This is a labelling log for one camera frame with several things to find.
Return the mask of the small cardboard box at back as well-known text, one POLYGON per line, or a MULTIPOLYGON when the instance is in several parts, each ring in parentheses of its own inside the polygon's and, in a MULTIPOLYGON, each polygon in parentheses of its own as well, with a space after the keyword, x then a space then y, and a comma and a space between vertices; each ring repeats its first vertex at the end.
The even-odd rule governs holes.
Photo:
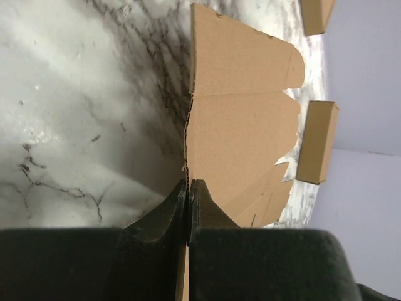
POLYGON ((305 36, 324 34, 335 0, 299 0, 305 36))

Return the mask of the folded brown cardboard box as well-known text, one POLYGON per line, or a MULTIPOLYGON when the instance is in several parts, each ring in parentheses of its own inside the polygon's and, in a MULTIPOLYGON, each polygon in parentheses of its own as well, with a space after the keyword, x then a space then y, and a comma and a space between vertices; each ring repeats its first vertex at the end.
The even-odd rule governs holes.
POLYGON ((326 181, 339 108, 335 102, 310 101, 296 179, 320 185, 326 181))

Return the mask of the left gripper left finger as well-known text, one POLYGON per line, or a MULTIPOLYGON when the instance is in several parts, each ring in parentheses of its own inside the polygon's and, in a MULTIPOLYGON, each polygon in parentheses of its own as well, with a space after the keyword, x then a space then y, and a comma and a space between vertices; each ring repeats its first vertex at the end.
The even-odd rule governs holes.
POLYGON ((126 228, 1 231, 2 300, 181 300, 187 191, 126 228))

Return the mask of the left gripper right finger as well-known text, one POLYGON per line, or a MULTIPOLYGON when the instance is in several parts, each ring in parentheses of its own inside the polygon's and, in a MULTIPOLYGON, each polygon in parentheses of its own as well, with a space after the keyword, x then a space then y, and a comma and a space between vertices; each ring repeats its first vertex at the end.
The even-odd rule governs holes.
POLYGON ((189 206, 190 300, 360 300, 331 233, 242 228, 199 179, 192 182, 189 206))

